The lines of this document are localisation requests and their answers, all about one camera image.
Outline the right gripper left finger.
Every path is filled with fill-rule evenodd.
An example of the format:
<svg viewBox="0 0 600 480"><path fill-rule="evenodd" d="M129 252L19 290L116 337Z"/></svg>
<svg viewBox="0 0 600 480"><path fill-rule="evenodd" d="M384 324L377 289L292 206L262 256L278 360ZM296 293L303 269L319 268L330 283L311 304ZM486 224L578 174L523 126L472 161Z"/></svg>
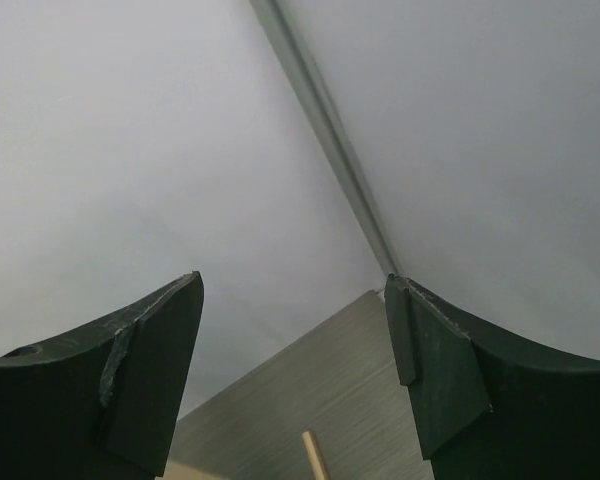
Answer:
<svg viewBox="0 0 600 480"><path fill-rule="evenodd" d="M203 309L199 273L0 357L0 479L156 479Z"/></svg>

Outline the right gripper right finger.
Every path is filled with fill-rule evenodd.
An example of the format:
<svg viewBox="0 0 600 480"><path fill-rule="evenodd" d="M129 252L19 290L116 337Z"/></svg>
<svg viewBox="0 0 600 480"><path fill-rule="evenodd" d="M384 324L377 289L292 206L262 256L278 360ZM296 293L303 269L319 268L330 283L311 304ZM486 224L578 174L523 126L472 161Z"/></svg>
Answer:
<svg viewBox="0 0 600 480"><path fill-rule="evenodd" d="M438 479L600 479L600 360L387 278L385 307L421 454Z"/></svg>

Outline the wooden clothes rack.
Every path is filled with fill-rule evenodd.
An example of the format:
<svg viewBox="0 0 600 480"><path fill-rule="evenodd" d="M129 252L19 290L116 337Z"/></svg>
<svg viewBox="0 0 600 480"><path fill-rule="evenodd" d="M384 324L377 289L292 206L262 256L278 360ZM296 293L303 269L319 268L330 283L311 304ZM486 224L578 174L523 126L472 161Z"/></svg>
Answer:
<svg viewBox="0 0 600 480"><path fill-rule="evenodd" d="M316 480L328 480L330 476L322 458L321 451L315 435L311 431L304 431L302 433L302 441L304 444L309 464L311 466L313 478ZM214 480L221 479L221 476L175 461L168 461L162 479Z"/></svg>

